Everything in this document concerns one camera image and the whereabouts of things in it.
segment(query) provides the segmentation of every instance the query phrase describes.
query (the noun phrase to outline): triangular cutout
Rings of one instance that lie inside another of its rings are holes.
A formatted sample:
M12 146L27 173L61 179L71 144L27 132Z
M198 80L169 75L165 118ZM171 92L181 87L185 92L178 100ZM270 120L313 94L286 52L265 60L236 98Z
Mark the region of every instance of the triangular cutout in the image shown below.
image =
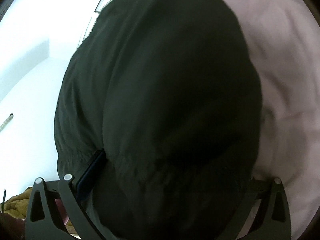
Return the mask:
M42 207L42 201L41 201L41 195L40 192L35 192L32 207L31 207L31 213L30 213L30 220L32 222L36 222L39 220L44 219L44 211Z
M276 221L285 222L284 203L280 192L276 195L275 206L271 218Z

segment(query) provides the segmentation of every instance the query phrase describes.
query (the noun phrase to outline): black plastic frame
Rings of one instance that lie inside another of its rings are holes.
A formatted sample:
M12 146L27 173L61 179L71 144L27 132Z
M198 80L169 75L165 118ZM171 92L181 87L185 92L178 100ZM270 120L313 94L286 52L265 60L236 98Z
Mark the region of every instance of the black plastic frame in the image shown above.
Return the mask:
M105 240L81 205L87 198L107 160L103 150L97 151L76 176L34 183L26 217L26 240L71 240L62 221L55 199L61 199L67 214L82 240ZM234 240L241 231L257 199L261 199L256 218L242 240L290 240L291 223L287 198L280 179L251 179L242 202L225 230L216 240Z

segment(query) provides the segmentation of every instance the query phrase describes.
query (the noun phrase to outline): white wall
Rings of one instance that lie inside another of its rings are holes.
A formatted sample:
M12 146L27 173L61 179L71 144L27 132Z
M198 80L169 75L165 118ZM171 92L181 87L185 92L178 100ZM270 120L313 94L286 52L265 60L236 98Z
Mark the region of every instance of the white wall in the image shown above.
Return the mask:
M1 123L13 113L13 119L0 133L0 194L6 189L6 199L25 191L37 177L59 179L53 121L67 66L67 61L47 58L0 103Z
M0 22L0 194L58 179L54 111L63 75L99 0L15 0Z
M0 102L49 56L53 0L15 0L0 22Z
M50 57L69 60L100 0L56 0L50 30Z

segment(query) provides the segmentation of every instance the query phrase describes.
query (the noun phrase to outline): pink fabric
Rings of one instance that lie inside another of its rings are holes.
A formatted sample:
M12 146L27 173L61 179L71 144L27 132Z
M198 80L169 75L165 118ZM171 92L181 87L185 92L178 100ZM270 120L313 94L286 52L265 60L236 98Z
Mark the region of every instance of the pink fabric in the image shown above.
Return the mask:
M63 220L63 223L64 223L64 225L66 225L68 223L68 221L69 221L69 217L68 217L67 211L64 208L64 206L62 204L62 201L60 199L55 199L55 201L56 201L59 213L61 215L61 218Z
M253 176L282 179L296 240L320 205L320 28L302 0L224 1L239 20L262 84Z

